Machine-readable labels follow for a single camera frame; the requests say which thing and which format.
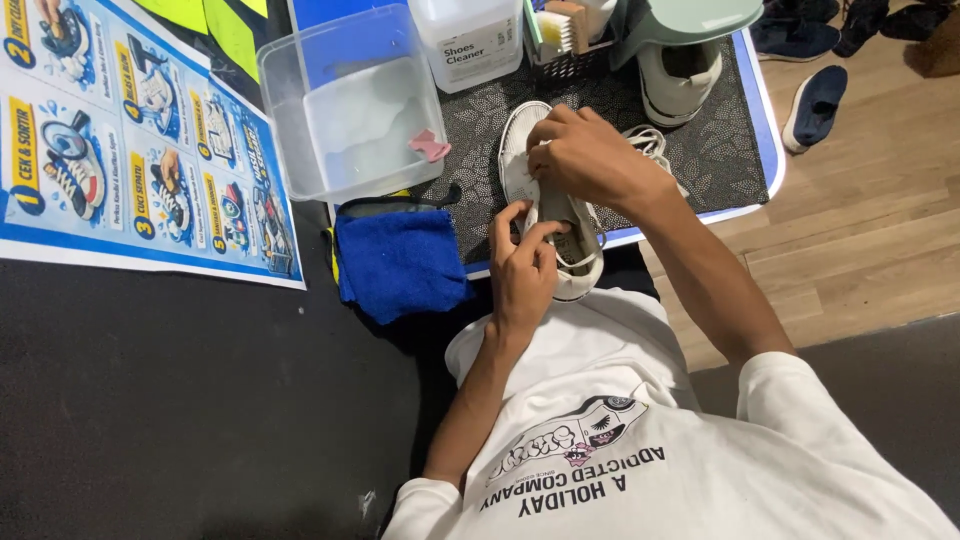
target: person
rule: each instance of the person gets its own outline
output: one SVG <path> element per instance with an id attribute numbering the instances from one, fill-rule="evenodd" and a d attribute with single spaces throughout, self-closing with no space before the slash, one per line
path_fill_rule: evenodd
<path id="1" fill-rule="evenodd" d="M 740 370 L 736 419 L 699 411 L 654 296 L 595 288 L 552 302 L 545 240 L 567 224 L 538 223 L 516 244 L 510 224 L 532 205 L 517 201 L 490 227 L 492 314 L 446 349 L 459 390 L 385 539 L 960 538 L 797 357 L 673 177 L 590 109 L 553 109 L 527 152 L 541 184 L 643 230 L 687 313 Z"/>

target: instruction poster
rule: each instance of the instruction poster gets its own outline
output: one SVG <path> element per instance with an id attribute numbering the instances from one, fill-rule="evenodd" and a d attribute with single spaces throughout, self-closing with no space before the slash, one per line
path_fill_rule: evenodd
<path id="1" fill-rule="evenodd" d="M 305 288 L 263 114 L 129 0 L 5 0 L 0 257 Z"/>

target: black floor mat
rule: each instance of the black floor mat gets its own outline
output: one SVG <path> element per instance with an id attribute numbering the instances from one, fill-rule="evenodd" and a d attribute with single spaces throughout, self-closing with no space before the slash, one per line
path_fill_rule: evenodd
<path id="1" fill-rule="evenodd" d="M 681 128 L 664 130 L 673 174 L 690 192 L 688 202 L 698 213 L 769 201 L 730 37 L 723 39 L 722 51 L 723 74 L 703 109 Z M 643 112 L 636 62 L 602 78 L 537 91 L 524 60 L 508 77 L 456 94 L 441 92 L 446 134 L 453 149 L 446 157 L 444 174 L 411 191 L 442 198 L 451 182 L 463 189 L 463 199 L 448 209 L 465 264 L 490 258 L 487 226 L 506 205 L 497 169 L 500 137 L 510 113 L 532 99 L 550 105 L 566 103 L 575 110 L 591 107 L 621 132 L 651 123 Z M 632 226 L 610 209 L 597 208 L 597 214 L 606 231 Z"/>

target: white t-shirt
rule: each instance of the white t-shirt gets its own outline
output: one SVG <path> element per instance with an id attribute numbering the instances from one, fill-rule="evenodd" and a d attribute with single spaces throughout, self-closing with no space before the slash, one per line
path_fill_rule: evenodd
<path id="1" fill-rule="evenodd" d="M 486 322 L 447 348 L 458 385 Z M 747 362 L 737 420 L 699 412 L 683 365 L 646 295 L 597 289 L 555 303 L 510 375 L 464 497 L 408 481 L 384 538 L 960 538 L 804 361 Z"/>

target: pink brush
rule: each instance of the pink brush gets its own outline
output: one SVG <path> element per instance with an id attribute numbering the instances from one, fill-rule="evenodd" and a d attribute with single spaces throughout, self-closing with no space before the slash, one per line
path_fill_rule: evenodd
<path id="1" fill-rule="evenodd" d="M 442 160 L 444 156 L 450 153 L 449 143 L 437 142 L 436 134 L 430 130 L 420 132 L 419 135 L 407 143 L 407 146 L 415 152 L 423 152 L 426 155 L 426 160 L 431 163 Z"/>

